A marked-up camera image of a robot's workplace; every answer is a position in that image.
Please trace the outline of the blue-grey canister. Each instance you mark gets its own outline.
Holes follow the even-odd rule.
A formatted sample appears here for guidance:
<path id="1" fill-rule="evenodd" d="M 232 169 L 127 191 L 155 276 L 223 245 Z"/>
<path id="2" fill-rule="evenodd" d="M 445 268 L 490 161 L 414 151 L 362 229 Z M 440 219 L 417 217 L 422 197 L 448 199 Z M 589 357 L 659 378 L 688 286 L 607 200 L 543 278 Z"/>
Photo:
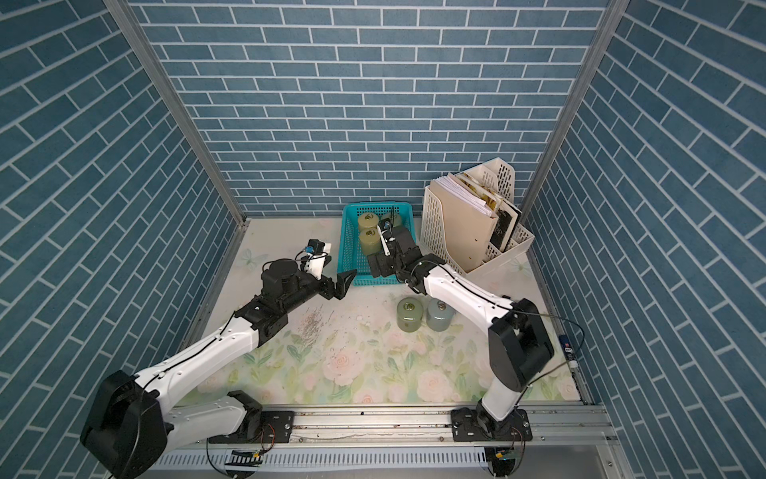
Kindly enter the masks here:
<path id="1" fill-rule="evenodd" d="M 454 315 L 455 309 L 448 303 L 440 299 L 431 299 L 426 311 L 426 323 L 432 331 L 442 333 L 450 327 Z"/>

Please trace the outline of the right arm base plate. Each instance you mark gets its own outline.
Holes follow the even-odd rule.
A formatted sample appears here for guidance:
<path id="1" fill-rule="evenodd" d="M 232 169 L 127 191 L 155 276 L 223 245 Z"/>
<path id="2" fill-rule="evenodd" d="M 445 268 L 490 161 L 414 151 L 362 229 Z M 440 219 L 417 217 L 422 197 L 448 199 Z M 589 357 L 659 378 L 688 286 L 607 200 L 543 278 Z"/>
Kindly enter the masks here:
<path id="1" fill-rule="evenodd" d="M 461 407 L 451 411 L 451 430 L 455 442 L 519 442 L 531 441 L 533 433 L 527 411 L 515 408 L 503 420 L 496 420 L 482 405 Z"/>

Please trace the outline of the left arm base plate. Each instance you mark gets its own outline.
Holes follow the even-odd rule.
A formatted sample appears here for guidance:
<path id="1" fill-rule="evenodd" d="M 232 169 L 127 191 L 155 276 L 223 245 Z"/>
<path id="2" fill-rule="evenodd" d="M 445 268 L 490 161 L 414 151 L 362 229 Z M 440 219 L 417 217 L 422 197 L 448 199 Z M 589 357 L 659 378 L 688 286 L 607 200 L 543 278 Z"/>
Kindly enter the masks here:
<path id="1" fill-rule="evenodd" d="M 245 416 L 232 433 L 213 435 L 213 444 L 289 443 L 295 412 L 264 410 L 263 405 L 242 390 L 231 391 L 228 399 L 243 407 Z"/>

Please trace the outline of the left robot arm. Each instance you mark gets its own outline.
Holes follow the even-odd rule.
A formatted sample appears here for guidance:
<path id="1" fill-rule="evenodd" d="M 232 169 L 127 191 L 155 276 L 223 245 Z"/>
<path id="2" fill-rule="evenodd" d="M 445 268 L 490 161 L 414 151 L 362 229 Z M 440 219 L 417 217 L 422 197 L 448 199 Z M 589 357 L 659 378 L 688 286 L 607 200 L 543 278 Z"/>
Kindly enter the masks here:
<path id="1" fill-rule="evenodd" d="M 176 355 L 139 372 L 118 370 L 100 384 L 80 436 L 81 443 L 115 478 L 136 478 L 165 453 L 219 437 L 233 442 L 259 441 L 263 406 L 234 390 L 191 408 L 179 402 L 214 373 L 272 339 L 288 315 L 309 299 L 343 299 L 357 272 L 335 279 L 311 273 L 324 267 L 319 255 L 307 261 L 277 259 L 261 273 L 263 289 L 235 311 L 222 327 Z"/>

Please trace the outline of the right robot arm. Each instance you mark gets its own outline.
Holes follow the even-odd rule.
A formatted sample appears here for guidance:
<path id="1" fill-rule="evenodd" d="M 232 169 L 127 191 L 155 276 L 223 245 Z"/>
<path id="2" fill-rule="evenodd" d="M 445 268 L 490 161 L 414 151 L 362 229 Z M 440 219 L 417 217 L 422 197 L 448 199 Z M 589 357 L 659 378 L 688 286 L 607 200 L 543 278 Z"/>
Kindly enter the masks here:
<path id="1" fill-rule="evenodd" d="M 522 396 L 555 355 L 538 307 L 528 299 L 489 293 L 438 255 L 424 255 L 405 227 L 384 231 L 381 243 L 382 251 L 367 257 L 373 277 L 394 275 L 415 293 L 447 303 L 485 329 L 494 379 L 477 405 L 475 424 L 490 439 L 510 434 Z"/>

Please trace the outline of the yellow-green canister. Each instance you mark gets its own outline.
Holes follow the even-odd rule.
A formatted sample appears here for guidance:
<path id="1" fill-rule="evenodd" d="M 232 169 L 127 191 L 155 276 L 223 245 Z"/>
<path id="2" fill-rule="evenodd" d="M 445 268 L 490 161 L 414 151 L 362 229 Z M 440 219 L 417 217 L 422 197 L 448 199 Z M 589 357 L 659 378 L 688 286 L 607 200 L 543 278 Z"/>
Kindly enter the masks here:
<path id="1" fill-rule="evenodd" d="M 377 255 L 377 253 L 382 251 L 382 241 L 379 229 L 364 229 L 359 233 L 358 239 L 361 253 L 365 257 L 369 257 L 369 255 Z"/>
<path id="2" fill-rule="evenodd" d="M 379 225 L 379 217 L 372 212 L 362 213 L 357 219 L 358 231 L 364 234 L 368 230 L 376 231 Z"/>

